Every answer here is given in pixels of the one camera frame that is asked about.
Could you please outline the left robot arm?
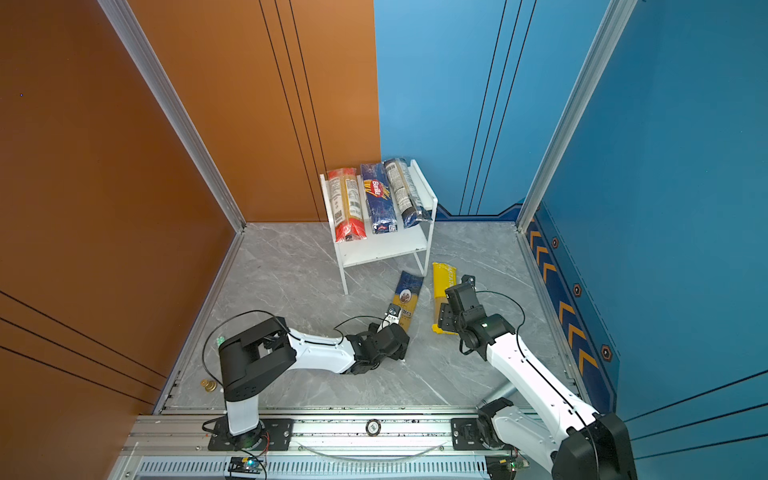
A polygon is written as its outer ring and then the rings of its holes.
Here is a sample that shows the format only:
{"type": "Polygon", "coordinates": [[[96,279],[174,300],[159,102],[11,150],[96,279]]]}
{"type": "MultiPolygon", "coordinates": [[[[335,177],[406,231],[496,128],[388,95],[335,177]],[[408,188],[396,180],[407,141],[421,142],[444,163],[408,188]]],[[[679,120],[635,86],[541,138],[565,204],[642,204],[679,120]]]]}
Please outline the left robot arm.
{"type": "Polygon", "coordinates": [[[388,320],[333,339],[297,331],[272,316],[218,347],[228,433],[261,429],[259,395],[289,370],[364,374],[386,359],[402,360],[409,343],[406,330],[388,320]]]}

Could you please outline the clear white-label spaghetti bag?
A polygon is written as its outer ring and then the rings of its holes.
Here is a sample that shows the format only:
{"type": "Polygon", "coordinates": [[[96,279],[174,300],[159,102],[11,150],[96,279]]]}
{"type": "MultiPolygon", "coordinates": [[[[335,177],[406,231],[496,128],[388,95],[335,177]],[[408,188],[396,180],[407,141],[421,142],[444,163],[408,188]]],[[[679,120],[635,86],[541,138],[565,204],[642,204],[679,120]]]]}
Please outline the clear white-label spaghetti bag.
{"type": "Polygon", "coordinates": [[[425,221],[427,209],[418,194],[408,165],[403,158],[391,158],[383,162],[393,201],[401,215],[405,228],[425,221]]]}

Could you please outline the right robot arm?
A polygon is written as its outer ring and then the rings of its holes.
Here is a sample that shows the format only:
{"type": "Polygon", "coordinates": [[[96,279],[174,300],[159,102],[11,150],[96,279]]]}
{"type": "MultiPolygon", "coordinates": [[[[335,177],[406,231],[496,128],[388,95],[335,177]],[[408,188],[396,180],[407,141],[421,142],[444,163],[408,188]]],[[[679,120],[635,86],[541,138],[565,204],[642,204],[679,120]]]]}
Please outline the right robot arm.
{"type": "Polygon", "coordinates": [[[488,315],[471,281],[446,289],[441,314],[453,321],[460,352],[479,354],[502,373],[539,416],[533,420],[501,396],[478,410],[478,441],[496,450],[519,450],[554,479],[636,479],[625,423],[602,414],[571,392],[528,349],[518,330],[488,315]]]}

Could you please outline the blue Barilla spaghetti bag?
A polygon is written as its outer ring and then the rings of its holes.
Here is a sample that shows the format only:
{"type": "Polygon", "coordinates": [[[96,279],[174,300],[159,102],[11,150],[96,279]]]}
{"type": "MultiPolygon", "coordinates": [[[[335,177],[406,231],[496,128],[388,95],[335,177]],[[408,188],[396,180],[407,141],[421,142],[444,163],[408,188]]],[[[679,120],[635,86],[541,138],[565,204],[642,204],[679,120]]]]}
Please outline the blue Barilla spaghetti bag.
{"type": "Polygon", "coordinates": [[[396,212],[384,165],[382,163],[361,164],[360,174],[373,233],[396,232],[396,212]]]}

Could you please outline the blue yellow spaghetti bag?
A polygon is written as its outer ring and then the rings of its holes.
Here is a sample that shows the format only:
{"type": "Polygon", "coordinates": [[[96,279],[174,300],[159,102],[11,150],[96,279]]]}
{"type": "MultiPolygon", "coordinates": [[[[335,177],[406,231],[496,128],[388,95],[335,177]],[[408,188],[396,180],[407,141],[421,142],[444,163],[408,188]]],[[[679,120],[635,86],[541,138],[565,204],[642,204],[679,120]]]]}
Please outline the blue yellow spaghetti bag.
{"type": "Polygon", "coordinates": [[[392,303],[400,308],[399,325],[408,331],[415,313],[424,277],[402,271],[392,303]]]}

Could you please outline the red spaghetti bag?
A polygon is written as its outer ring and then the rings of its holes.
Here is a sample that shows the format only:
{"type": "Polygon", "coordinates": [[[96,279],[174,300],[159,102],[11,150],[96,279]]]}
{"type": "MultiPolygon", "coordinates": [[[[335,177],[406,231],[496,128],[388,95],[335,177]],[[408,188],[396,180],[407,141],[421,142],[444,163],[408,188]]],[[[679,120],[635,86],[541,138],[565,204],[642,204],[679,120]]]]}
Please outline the red spaghetti bag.
{"type": "Polygon", "coordinates": [[[341,168],[330,171],[327,186],[335,242],[366,239],[356,170],[354,168],[341,168]]]}

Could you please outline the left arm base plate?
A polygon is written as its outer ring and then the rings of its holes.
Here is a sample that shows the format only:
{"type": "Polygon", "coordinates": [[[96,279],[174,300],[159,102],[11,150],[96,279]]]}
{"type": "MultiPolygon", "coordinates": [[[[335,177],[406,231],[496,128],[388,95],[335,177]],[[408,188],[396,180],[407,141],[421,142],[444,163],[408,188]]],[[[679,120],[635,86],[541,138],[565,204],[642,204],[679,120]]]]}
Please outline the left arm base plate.
{"type": "Polygon", "coordinates": [[[214,418],[202,424],[202,430],[209,435],[209,451],[287,451],[293,427],[293,419],[267,418],[260,420],[255,429],[233,435],[229,431],[226,416],[214,418]]]}

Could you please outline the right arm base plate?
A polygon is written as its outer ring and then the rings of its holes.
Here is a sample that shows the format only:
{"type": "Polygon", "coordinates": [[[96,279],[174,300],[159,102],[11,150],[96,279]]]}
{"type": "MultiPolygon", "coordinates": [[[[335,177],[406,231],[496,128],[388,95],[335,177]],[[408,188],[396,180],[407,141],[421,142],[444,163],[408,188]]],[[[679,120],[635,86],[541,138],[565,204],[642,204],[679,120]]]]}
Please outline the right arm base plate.
{"type": "Polygon", "coordinates": [[[478,418],[458,417],[450,420],[452,447],[456,451],[510,451],[516,448],[491,435],[489,427],[478,418]]]}

